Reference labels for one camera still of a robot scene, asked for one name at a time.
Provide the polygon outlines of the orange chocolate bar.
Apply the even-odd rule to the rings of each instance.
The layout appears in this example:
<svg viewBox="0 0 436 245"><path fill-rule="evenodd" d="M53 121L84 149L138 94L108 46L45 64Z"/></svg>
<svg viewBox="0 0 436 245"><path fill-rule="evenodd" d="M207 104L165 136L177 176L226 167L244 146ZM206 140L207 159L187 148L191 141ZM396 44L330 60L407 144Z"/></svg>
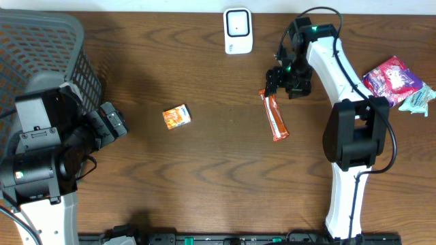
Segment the orange chocolate bar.
<svg viewBox="0 0 436 245"><path fill-rule="evenodd" d="M290 133L285 126L285 123L282 119L279 105L276 101L275 95L271 95L269 97L266 96L266 90L259 90L259 95L264 103L264 107L266 110L266 115L268 117L268 121L270 123L270 128L273 135L273 141L278 142L287 138Z"/></svg>

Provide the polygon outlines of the small orange snack packet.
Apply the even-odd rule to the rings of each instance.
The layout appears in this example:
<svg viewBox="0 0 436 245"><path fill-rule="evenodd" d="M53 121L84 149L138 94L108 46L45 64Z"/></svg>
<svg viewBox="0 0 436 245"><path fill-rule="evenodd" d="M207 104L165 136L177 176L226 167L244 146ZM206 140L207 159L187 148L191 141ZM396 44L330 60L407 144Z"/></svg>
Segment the small orange snack packet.
<svg viewBox="0 0 436 245"><path fill-rule="evenodd" d="M191 116L185 104L162 113L168 129L173 129L191 122Z"/></svg>

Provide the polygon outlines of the purple snack packet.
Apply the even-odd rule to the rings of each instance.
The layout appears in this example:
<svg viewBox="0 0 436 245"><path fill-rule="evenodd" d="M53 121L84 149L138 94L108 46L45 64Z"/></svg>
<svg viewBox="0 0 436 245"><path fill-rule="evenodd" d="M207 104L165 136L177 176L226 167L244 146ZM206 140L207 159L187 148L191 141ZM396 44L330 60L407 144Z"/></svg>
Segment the purple snack packet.
<svg viewBox="0 0 436 245"><path fill-rule="evenodd" d="M396 56L365 74L362 82L375 97L385 97L391 108L424 86L424 82Z"/></svg>

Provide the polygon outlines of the teal white snack packet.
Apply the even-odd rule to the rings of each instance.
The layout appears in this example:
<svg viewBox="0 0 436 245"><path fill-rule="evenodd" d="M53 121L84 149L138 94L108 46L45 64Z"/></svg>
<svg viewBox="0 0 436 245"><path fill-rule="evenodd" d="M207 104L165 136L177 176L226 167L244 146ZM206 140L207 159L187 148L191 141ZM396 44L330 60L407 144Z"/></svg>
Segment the teal white snack packet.
<svg viewBox="0 0 436 245"><path fill-rule="evenodd" d="M425 117L429 115L428 103L435 98L435 91L427 85L413 95L404 100L403 104L399 107L399 111L408 111L411 114L424 114Z"/></svg>

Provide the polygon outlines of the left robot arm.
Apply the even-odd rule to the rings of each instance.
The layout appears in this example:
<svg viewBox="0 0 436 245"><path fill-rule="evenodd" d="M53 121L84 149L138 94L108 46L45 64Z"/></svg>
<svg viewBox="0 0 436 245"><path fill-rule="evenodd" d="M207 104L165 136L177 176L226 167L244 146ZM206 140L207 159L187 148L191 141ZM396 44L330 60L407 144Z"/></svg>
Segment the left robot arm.
<svg viewBox="0 0 436 245"><path fill-rule="evenodd" d="M1 212L23 244L78 244L77 182L85 161L127 134L123 114L110 102L84 112L70 86L16 98L21 132L13 155L1 162Z"/></svg>

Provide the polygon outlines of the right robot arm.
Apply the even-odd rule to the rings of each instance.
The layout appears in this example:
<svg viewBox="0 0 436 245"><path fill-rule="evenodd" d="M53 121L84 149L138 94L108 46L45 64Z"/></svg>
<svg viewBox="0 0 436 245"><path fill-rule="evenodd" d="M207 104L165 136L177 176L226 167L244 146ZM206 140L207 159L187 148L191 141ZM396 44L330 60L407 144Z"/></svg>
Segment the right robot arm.
<svg viewBox="0 0 436 245"><path fill-rule="evenodd" d="M279 47L279 65L266 72L266 86L259 91L275 141L289 132L275 95L284 88L290 99L311 93L311 77L320 78L330 100L330 113L322 138L332 166L332 194L325 220L331 242L362 244L360 212L364 187L376 158L383 152L390 106L386 98L374 97L360 81L343 52L339 30L332 24L313 24L297 17L285 35L292 51Z"/></svg>

